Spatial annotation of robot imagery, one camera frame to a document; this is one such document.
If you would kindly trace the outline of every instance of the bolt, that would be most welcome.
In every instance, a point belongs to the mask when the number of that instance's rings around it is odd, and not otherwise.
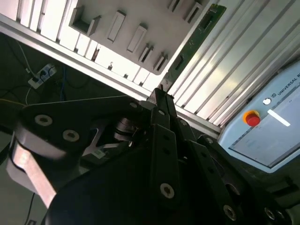
[[[279,214],[279,216],[280,216],[282,219],[285,218],[284,215],[282,214],[282,212],[280,212],[279,210],[276,210],[276,212]]]
[[[184,120],[180,120],[180,123],[184,126],[186,126],[188,123],[186,123]]]
[[[160,192],[164,197],[168,199],[172,199],[175,196],[173,187],[167,183],[162,183],[160,185]]]
[[[133,108],[135,108],[135,109],[137,108],[137,104],[134,103],[134,102],[131,102],[131,103],[130,103],[130,106],[133,107]]]
[[[275,220],[275,215],[274,215],[274,213],[270,209],[264,208],[264,212],[267,214],[267,216],[270,219]]]
[[[43,127],[47,127],[49,125],[51,125],[53,123],[53,120],[50,116],[47,115],[37,115],[34,118],[34,121],[38,124],[41,125]]]
[[[230,218],[232,221],[236,220],[236,214],[235,211],[229,206],[229,205],[225,205],[223,207],[224,213],[225,215]]]
[[[165,115],[165,113],[161,110],[158,111],[160,114]]]
[[[68,142],[77,142],[79,140],[79,134],[74,130],[65,130],[62,133],[62,137]]]
[[[208,141],[209,144],[213,144],[213,143],[214,143],[214,142],[212,141],[212,139],[210,139],[209,137],[207,137],[206,140]]]

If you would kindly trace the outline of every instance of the power strip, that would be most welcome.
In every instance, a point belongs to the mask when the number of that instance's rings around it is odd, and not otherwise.
[[[51,76],[56,74],[56,72],[56,67],[49,63],[37,72],[36,78],[38,79],[38,81],[35,82],[33,78],[31,78],[30,80],[28,80],[28,84],[30,84],[34,89],[37,89],[39,86],[45,83]]]

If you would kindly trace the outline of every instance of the control panel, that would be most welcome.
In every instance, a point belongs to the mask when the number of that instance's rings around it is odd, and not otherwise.
[[[229,154],[272,173],[300,154],[300,62],[278,74],[227,125]]]

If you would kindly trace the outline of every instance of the blue cable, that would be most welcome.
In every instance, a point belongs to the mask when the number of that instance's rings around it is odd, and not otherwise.
[[[62,80],[61,91],[60,91],[60,100],[61,101],[64,101],[63,91],[65,88],[65,82],[66,82],[66,68],[63,67],[63,80]]]

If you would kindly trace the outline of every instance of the universal robots logo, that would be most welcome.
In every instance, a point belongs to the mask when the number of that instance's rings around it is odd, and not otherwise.
[[[296,80],[298,80],[298,78],[300,78],[300,73],[297,75],[297,77],[293,78],[289,83],[287,83],[287,85],[286,85],[283,89],[281,89],[278,93],[273,93],[273,94],[271,95],[271,97],[272,97],[272,98],[275,98],[276,96],[279,96],[279,95],[283,94],[287,89],[289,89],[289,88],[292,86],[292,84],[293,84]]]

